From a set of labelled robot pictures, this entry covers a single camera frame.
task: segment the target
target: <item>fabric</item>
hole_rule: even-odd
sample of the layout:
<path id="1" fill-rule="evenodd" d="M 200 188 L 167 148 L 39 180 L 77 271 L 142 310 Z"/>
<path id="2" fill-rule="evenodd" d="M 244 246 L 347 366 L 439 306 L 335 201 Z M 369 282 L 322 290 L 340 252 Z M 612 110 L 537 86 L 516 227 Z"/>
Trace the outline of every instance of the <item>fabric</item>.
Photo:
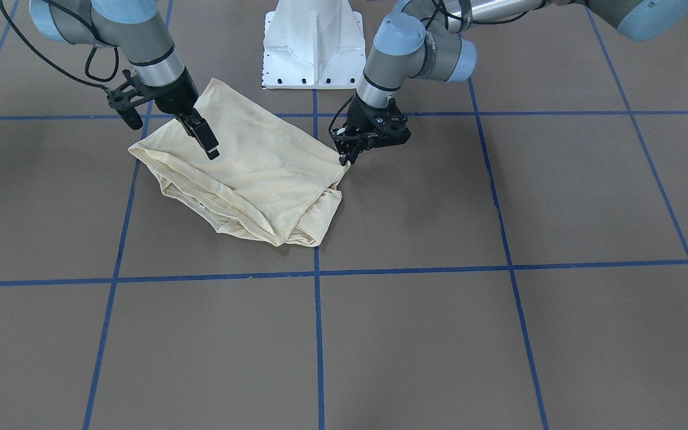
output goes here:
<path id="1" fill-rule="evenodd" d="M 349 168 L 304 131 L 212 79 L 196 103 L 219 140 L 208 160 L 195 139 L 172 120 L 129 148 L 165 196 L 198 213 L 216 232 L 276 247 L 320 245 Z"/>

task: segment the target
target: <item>light blue joint cap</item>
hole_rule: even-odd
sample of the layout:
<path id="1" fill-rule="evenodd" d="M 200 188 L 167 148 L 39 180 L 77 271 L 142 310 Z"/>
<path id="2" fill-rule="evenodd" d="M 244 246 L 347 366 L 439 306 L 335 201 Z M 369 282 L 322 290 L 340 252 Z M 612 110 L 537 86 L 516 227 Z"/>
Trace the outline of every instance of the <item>light blue joint cap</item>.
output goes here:
<path id="1" fill-rule="evenodd" d="M 426 29 L 421 21 L 409 14 L 392 12 L 384 17 L 373 46 L 387 55 L 408 55 L 423 46 L 424 36 Z"/>
<path id="2" fill-rule="evenodd" d="M 673 27 L 688 12 L 688 0 L 645 0 L 618 26 L 632 41 L 646 41 Z"/>
<path id="3" fill-rule="evenodd" d="M 158 13 L 156 0 L 92 0 L 95 10 L 118 24 L 142 24 Z"/>
<path id="4" fill-rule="evenodd" d="M 472 42 L 461 39 L 461 55 L 456 63 L 456 70 L 450 75 L 450 79 L 445 82 L 463 82 L 472 76 L 474 68 L 477 66 L 477 48 Z"/>
<path id="5" fill-rule="evenodd" d="M 57 25 L 55 25 L 55 20 L 52 18 L 52 11 L 50 11 L 48 3 L 44 3 L 42 0 L 30 0 L 28 8 L 30 10 L 30 19 L 33 20 L 33 24 L 36 25 L 41 35 L 44 35 L 50 41 L 68 43 L 63 35 L 60 34 L 60 31 L 57 30 Z"/>
<path id="6" fill-rule="evenodd" d="M 403 9 L 405 9 L 405 6 L 407 6 L 408 3 L 410 3 L 411 0 L 398 0 L 398 2 L 394 5 L 394 8 L 392 9 L 393 12 L 402 12 Z"/>

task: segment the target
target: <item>grid pattern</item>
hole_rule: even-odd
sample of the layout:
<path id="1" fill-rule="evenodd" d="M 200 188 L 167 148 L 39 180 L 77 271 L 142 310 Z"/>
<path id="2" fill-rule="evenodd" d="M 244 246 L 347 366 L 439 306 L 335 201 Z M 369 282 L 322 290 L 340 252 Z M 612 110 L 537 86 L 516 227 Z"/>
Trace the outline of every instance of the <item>grid pattern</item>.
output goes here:
<path id="1" fill-rule="evenodd" d="M 25 4 L 16 0 L 11 9 L 11 13 L 19 16 L 22 19 L 24 15 Z M 166 22 L 169 25 L 170 19 L 174 11 L 174 0 L 169 0 L 169 2 L 164 5 L 164 10 L 166 14 Z M 470 123 L 475 125 L 476 131 L 478 133 L 478 139 L 481 144 L 481 154 L 483 154 L 484 165 L 486 167 L 486 172 L 489 180 L 489 188 L 492 195 L 492 202 L 494 204 L 495 213 L 497 214 L 497 222 L 499 223 L 500 230 L 500 246 L 502 247 L 503 253 L 505 255 L 505 261 L 502 264 L 491 264 L 491 265 L 480 265 L 480 266 L 415 266 L 415 267 L 376 267 L 376 268 L 352 268 L 352 269 L 321 269 L 321 254 L 325 257 L 325 251 L 327 249 L 323 247 L 314 248 L 313 262 L 309 265 L 311 270 L 297 270 L 290 269 L 288 271 L 276 271 L 276 272 L 219 272 L 211 274 L 189 274 L 181 273 L 177 275 L 122 275 L 123 262 L 125 249 L 127 248 L 128 234 L 130 229 L 130 222 L 132 218 L 132 213 L 136 207 L 136 188 L 137 180 L 140 175 L 140 163 L 137 161 L 134 164 L 133 171 L 131 171 L 131 185 L 128 188 L 128 199 L 126 202 L 125 213 L 118 213 L 117 217 L 123 219 L 122 229 L 120 233 L 120 238 L 118 240 L 118 251 L 115 258 L 115 266 L 112 270 L 112 275 L 107 277 L 77 277 L 77 278 L 23 278 L 23 279 L 3 279 L 0 280 L 0 287 L 18 287 L 18 286 L 33 286 L 33 287 L 47 287 L 50 285 L 109 285 L 109 295 L 107 296 L 107 302 L 103 318 L 103 326 L 101 334 L 99 337 L 99 346 L 96 351 L 96 359 L 94 362 L 94 369 L 92 373 L 90 384 L 90 391 L 88 391 L 87 408 L 85 408 L 84 416 L 84 429 L 90 428 L 93 424 L 93 410 L 96 403 L 96 395 L 98 394 L 98 384 L 103 378 L 103 359 L 106 353 L 106 341 L 108 339 L 109 332 L 113 330 L 113 318 L 115 307 L 115 299 L 117 297 L 117 291 L 122 285 L 134 285 L 140 283 L 168 283 L 168 282 L 195 282 L 195 281 L 237 281 L 237 280 L 273 280 L 274 278 L 309 278 L 314 281 L 314 310 L 316 315 L 316 341 L 317 341 L 317 425 L 320 429 L 325 428 L 328 420 L 325 418 L 325 378 L 324 365 L 327 364 L 327 360 L 330 358 L 329 355 L 323 354 L 325 349 L 323 348 L 325 340 L 324 327 L 325 327 L 325 313 L 323 306 L 323 294 L 321 292 L 321 282 L 324 283 L 325 278 L 335 278 L 335 277 L 368 277 L 368 276 L 383 276 L 387 278 L 390 275 L 430 275 L 430 274 L 447 274 L 447 273 L 494 273 L 501 272 L 508 274 L 509 281 L 511 283 L 511 292 L 513 294 L 514 305 L 516 308 L 516 313 L 518 314 L 518 323 L 521 329 L 522 341 L 524 346 L 524 354 L 526 356 L 527 364 L 529 365 L 530 377 L 532 378 L 532 389 L 533 395 L 535 395 L 535 401 L 537 402 L 537 410 L 540 415 L 540 425 L 543 428 L 549 428 L 549 398 L 544 395 L 541 390 L 541 383 L 538 373 L 538 350 L 533 348 L 530 342 L 530 332 L 528 330 L 528 319 L 527 319 L 527 303 L 524 303 L 523 296 L 520 292 L 520 284 L 518 278 L 527 272 L 538 272 L 538 271 L 554 271 L 554 270 L 571 270 L 571 269 L 616 269 L 616 268 L 672 268 L 672 267 L 686 267 L 688 268 L 688 242 L 684 234 L 684 230 L 680 225 L 677 213 L 674 210 L 674 204 L 671 203 L 671 198 L 666 192 L 665 180 L 661 178 L 660 173 L 658 173 L 658 168 L 656 167 L 655 157 L 653 157 L 652 152 L 647 147 L 647 142 L 645 140 L 645 134 L 642 132 L 642 126 L 639 125 L 639 118 L 641 117 L 675 117 L 679 118 L 681 116 L 688 116 L 688 109 L 680 110 L 636 110 L 631 106 L 631 102 L 627 96 L 626 90 L 623 88 L 623 82 L 620 79 L 619 73 L 615 69 L 615 65 L 612 60 L 611 51 L 604 43 L 603 33 L 600 30 L 600 24 L 598 24 L 592 14 L 589 11 L 585 11 L 587 20 L 585 25 L 589 26 L 593 33 L 595 33 L 595 43 L 601 49 L 601 52 L 606 59 L 606 65 L 611 71 L 612 78 L 617 86 L 620 97 L 622 98 L 622 103 L 625 105 L 625 109 L 621 110 L 554 110 L 554 111 L 540 111 L 540 110 L 522 110 L 522 111 L 485 111 L 480 109 L 480 103 L 478 103 L 478 94 L 475 92 L 475 85 L 470 79 L 468 82 L 468 97 L 470 106 L 472 110 L 466 111 L 453 111 L 453 112 L 409 112 L 408 115 L 412 117 L 430 117 L 430 118 L 461 118 L 468 120 Z M 10 30 L 5 26 L 0 37 L 0 64 L 2 63 L 2 52 L 5 46 L 5 41 L 8 38 L 12 38 L 10 35 Z M 323 119 L 330 119 L 333 114 L 332 112 L 320 112 L 320 105 L 322 103 L 319 98 L 323 96 L 322 93 L 318 94 L 317 90 L 311 92 L 311 112 L 278 112 L 277 115 L 282 118 L 287 119 L 311 119 L 313 123 L 312 133 L 317 139 L 319 134 L 321 134 L 320 124 L 327 124 L 327 122 L 320 122 Z M 24 121 L 66 121 L 66 122 L 79 122 L 79 121 L 95 121 L 95 120 L 115 120 L 114 115 L 107 115 L 104 112 L 99 112 L 98 115 L 0 115 L 0 122 L 24 122 Z M 530 263 L 530 264 L 518 264 L 515 258 L 512 258 L 512 251 L 510 247 L 509 240 L 511 237 L 507 234 L 507 212 L 505 206 L 500 203 L 499 199 L 499 188 L 496 187 L 497 179 L 499 178 L 499 172 L 496 171 L 496 164 L 492 161 L 492 154 L 489 149 L 488 139 L 486 139 L 486 123 L 485 119 L 488 117 L 530 117 L 530 116 L 548 116 L 548 117 L 565 117 L 569 120 L 570 117 L 596 117 L 596 116 L 617 116 L 630 119 L 633 129 L 638 138 L 638 144 L 641 145 L 641 150 L 644 153 L 646 161 L 648 163 L 648 169 L 653 176 L 659 194 L 664 201 L 664 206 L 666 212 L 669 215 L 669 220 L 672 225 L 674 225 L 677 238 L 680 240 L 680 247 L 683 248 L 683 253 L 685 258 L 678 259 L 634 259 L 628 260 L 623 259 L 621 261 L 595 261 L 595 262 L 581 262 L 581 261 L 566 261 L 566 262 L 548 262 L 548 263 Z M 142 115 L 145 120 L 145 127 L 142 131 L 142 138 L 147 136 L 148 131 L 152 130 L 152 125 L 155 124 L 155 120 L 166 120 L 169 119 L 169 115 L 163 115 L 160 113 L 153 112 L 153 105 L 148 104 L 147 112 Z"/>

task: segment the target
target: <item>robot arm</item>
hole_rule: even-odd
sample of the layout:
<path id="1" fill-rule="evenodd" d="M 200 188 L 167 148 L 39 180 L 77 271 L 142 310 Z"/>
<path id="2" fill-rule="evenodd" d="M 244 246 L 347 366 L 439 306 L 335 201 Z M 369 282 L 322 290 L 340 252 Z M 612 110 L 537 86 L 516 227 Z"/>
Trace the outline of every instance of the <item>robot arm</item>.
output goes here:
<path id="1" fill-rule="evenodd" d="M 660 35 L 688 11 L 688 0 L 399 0 L 374 38 L 344 126 L 333 130 L 332 122 L 328 129 L 341 163 L 354 164 L 363 151 L 407 142 L 407 117 L 395 101 L 405 79 L 458 82 L 471 76 L 476 49 L 457 33 L 513 22 L 551 4 L 585 5 L 635 41 Z"/>
<path id="2" fill-rule="evenodd" d="M 92 30 L 68 11 L 91 23 Z M 208 158 L 219 155 L 219 142 L 194 108 L 198 91 L 156 0 L 31 0 L 30 13 L 40 32 L 53 41 L 122 49 L 134 74 L 124 70 L 125 84 L 106 93 L 107 103 L 127 125 L 142 128 L 135 108 L 154 100 L 161 112 L 174 115 Z"/>

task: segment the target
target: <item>beige cloth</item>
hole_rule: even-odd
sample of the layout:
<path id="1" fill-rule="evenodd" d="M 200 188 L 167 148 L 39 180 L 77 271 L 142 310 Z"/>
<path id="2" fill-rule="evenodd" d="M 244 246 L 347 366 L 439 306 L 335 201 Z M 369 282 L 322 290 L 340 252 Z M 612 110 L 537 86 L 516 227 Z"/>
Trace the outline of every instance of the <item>beige cloth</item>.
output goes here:
<path id="1" fill-rule="evenodd" d="M 196 103 L 219 140 L 208 160 L 176 120 L 129 152 L 145 163 L 165 196 L 178 199 L 216 232 L 276 247 L 316 247 L 341 202 L 349 166 L 335 150 L 212 79 Z"/>

